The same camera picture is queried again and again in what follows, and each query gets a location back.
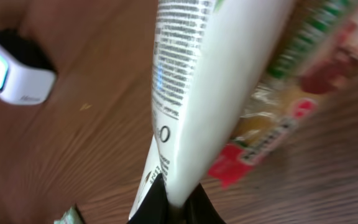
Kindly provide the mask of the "teal snack packet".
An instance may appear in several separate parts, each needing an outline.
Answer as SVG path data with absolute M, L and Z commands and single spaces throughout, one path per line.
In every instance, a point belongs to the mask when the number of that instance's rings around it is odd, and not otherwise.
M 85 224 L 76 207 L 67 210 L 61 219 L 54 220 L 53 224 Z

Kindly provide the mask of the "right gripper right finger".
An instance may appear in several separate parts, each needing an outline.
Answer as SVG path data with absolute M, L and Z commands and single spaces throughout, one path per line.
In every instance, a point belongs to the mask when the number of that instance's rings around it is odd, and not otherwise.
M 215 210 L 201 184 L 198 184 L 185 205 L 187 224 L 226 224 Z

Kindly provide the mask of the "white cosmetic tube gold cap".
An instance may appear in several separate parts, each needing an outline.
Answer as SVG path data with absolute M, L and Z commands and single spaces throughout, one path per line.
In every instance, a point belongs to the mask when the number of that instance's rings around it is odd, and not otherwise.
M 168 214 L 181 214 L 236 126 L 294 4 L 158 2 L 151 92 L 154 134 L 129 220 L 159 174 Z

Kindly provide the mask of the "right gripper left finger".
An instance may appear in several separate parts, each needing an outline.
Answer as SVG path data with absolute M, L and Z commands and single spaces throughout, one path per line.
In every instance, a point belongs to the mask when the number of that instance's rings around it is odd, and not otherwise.
M 163 175 L 159 174 L 139 209 L 127 224 L 166 224 L 168 200 Z

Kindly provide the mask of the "red orange pasta package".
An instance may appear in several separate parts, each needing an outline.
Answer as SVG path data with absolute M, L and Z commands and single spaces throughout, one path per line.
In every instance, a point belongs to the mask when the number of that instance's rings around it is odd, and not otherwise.
M 358 1 L 299 12 L 208 174 L 236 183 L 331 95 L 358 77 Z

